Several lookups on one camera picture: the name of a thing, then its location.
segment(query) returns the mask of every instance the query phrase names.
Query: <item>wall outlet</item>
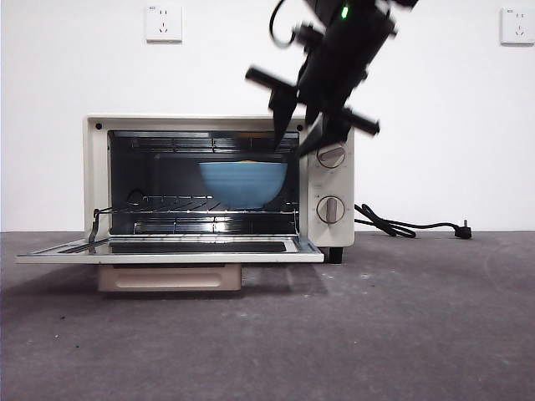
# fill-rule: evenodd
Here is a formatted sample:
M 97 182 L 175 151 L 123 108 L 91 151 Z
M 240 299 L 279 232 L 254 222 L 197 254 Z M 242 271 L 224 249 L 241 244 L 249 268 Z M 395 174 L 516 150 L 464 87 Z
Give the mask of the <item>wall outlet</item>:
M 502 8 L 502 44 L 535 43 L 535 8 Z
M 147 6 L 145 37 L 148 43 L 181 43 L 182 7 L 165 3 Z

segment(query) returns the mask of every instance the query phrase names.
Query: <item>oven foot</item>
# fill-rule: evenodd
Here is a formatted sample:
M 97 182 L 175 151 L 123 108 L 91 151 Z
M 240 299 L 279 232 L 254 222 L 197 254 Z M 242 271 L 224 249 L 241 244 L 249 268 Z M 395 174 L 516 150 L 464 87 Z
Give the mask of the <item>oven foot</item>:
M 333 265 L 341 265 L 343 253 L 344 248 L 329 248 L 329 263 Z

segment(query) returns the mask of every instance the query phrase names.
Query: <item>control knob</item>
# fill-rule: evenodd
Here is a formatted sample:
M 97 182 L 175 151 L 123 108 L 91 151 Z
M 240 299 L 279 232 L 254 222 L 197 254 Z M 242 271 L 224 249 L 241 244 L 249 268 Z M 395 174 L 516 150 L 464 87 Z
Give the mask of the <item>control knob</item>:
M 319 163 L 328 169 L 335 169 L 345 160 L 345 149 L 342 145 L 336 144 L 318 150 Z
M 336 196 L 326 196 L 319 201 L 318 217 L 327 224 L 334 224 L 344 217 L 344 203 Z

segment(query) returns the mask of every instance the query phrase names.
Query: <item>open oven door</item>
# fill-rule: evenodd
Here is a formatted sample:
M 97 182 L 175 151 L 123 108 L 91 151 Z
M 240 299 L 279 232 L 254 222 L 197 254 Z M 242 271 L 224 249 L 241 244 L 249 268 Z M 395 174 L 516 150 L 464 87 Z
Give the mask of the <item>open oven door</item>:
M 18 263 L 96 265 L 322 261 L 324 254 L 300 236 L 111 236 L 17 257 Z

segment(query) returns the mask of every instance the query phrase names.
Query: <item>power cord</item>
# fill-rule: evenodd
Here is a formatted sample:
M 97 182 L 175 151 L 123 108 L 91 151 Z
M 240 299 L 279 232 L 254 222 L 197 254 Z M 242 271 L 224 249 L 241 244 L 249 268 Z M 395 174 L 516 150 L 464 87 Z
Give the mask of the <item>power cord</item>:
M 292 37 L 288 42 L 283 42 L 282 40 L 279 40 L 275 38 L 275 35 L 273 33 L 273 24 L 275 23 L 275 17 L 277 16 L 278 9 L 283 5 L 284 0 L 280 0 L 278 2 L 277 6 L 275 6 L 275 9 L 273 10 L 273 13 L 271 14 L 271 18 L 269 19 L 269 34 L 271 36 L 272 41 L 280 48 L 287 48 L 290 46 L 290 44 L 293 43 L 295 40 L 295 32 L 292 30 Z
M 369 221 L 354 219 L 355 223 L 377 227 L 389 236 L 404 236 L 405 238 L 416 238 L 416 233 L 410 230 L 409 228 L 415 228 L 417 230 L 426 230 L 429 228 L 437 227 L 451 227 L 455 231 L 455 236 L 457 238 L 461 238 L 463 240 L 469 240 L 471 238 L 471 228 L 468 226 L 468 221 L 466 220 L 464 226 L 458 226 L 457 224 L 453 223 L 436 223 L 419 226 L 416 224 L 404 223 L 402 221 L 383 219 L 377 216 L 374 211 L 371 210 L 371 207 L 366 204 L 363 204 L 362 207 L 355 205 L 354 209 L 358 213 L 369 219 Z

